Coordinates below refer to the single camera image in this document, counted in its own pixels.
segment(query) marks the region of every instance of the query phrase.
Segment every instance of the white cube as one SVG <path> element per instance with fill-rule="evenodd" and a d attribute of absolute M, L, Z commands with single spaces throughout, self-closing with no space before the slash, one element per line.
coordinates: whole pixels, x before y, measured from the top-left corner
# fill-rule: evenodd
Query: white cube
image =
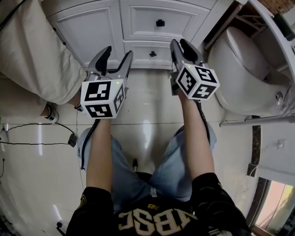
<path fill-rule="evenodd" d="M 91 118 L 116 118 L 124 99 L 124 79 L 82 83 L 81 106 Z"/>
<path fill-rule="evenodd" d="M 208 100 L 220 86 L 214 70 L 191 64 L 183 64 L 176 83 L 194 100 Z"/>

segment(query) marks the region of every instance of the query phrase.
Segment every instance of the black sleeve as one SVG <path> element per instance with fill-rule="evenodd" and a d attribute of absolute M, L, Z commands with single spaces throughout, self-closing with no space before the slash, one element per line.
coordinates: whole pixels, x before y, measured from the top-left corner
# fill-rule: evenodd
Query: black sleeve
<path fill-rule="evenodd" d="M 87 187 L 66 231 L 71 235 L 105 235 L 110 233 L 113 218 L 111 194 L 103 189 Z"/>
<path fill-rule="evenodd" d="M 210 227 L 233 236 L 251 235 L 245 217 L 225 192 L 214 173 L 198 176 L 192 182 L 191 202 L 196 217 Z"/>

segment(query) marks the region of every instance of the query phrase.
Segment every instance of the person in beige pants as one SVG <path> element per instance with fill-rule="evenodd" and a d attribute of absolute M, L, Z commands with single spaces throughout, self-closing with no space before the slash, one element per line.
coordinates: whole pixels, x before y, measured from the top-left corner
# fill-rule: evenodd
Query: person in beige pants
<path fill-rule="evenodd" d="M 0 23 L 20 2 L 0 1 Z M 0 117 L 45 116 L 54 123 L 58 115 L 47 102 L 79 109 L 85 78 L 86 72 L 46 20 L 40 2 L 26 0 L 0 31 Z"/>

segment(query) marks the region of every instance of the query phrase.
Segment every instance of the glossy floor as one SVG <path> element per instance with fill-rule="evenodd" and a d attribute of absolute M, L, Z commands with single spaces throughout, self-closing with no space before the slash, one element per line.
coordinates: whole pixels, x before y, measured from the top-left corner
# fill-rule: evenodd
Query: glossy floor
<path fill-rule="evenodd" d="M 112 135 L 123 147 L 128 161 L 139 159 L 139 170 L 152 173 L 161 161 L 169 139 L 183 125 L 177 97 L 171 95 L 168 72 L 131 70 L 127 99 Z M 216 97 L 203 102 L 217 143 L 213 151 L 216 173 L 237 206 L 246 215 L 256 190 L 256 178 L 246 176 L 252 152 L 252 127 L 220 128 L 220 121 L 245 117 L 225 111 Z M 58 106 L 59 122 L 80 135 L 93 123 L 76 114 L 70 105 Z M 9 128 L 17 124 L 45 123 L 43 118 L 2 118 Z M 57 125 L 30 125 L 9 131 L 10 142 L 67 142 L 70 131 Z M 0 207 L 22 235 L 59 236 L 56 223 L 66 224 L 79 205 L 85 188 L 77 148 L 68 145 L 5 145 L 5 172 L 0 185 Z"/>

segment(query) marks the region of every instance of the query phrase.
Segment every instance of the toilet bowl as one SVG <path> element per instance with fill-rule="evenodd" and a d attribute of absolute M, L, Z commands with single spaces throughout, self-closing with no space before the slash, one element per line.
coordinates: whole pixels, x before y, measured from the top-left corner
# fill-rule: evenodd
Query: toilet bowl
<path fill-rule="evenodd" d="M 221 106 L 244 115 L 270 116 L 282 113 L 287 84 L 265 82 L 272 71 L 262 53 L 243 32 L 229 27 L 214 43 L 208 58 L 220 87 Z"/>

